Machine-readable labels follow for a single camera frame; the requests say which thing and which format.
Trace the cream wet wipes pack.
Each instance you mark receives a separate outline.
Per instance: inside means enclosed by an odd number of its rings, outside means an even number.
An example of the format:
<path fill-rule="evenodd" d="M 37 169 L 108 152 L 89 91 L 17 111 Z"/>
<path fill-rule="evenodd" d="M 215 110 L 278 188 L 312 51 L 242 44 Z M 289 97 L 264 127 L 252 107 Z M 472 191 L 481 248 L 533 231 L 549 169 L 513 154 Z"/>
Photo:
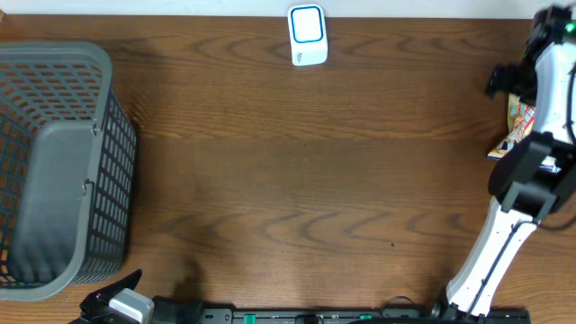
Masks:
<path fill-rule="evenodd" d="M 518 95 L 510 94 L 507 112 L 508 134 L 487 154 L 487 159 L 501 160 L 531 133 L 534 125 L 537 132 L 550 131 L 556 140 L 570 144 L 565 127 L 566 99 L 544 99 L 543 104 L 544 111 L 539 112 L 537 106 L 523 103 Z"/>

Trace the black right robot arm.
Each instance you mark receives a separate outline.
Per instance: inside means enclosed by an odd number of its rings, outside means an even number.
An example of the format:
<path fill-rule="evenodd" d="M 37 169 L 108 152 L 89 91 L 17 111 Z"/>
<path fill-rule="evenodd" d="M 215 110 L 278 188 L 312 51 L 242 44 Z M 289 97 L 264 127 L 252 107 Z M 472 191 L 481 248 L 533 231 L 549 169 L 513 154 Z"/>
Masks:
<path fill-rule="evenodd" d="M 515 255 L 575 192 L 575 6 L 538 11 L 517 65 L 497 65 L 486 87 L 535 107 L 532 129 L 495 165 L 487 219 L 463 267 L 426 317 L 431 323 L 527 323 L 491 309 Z"/>

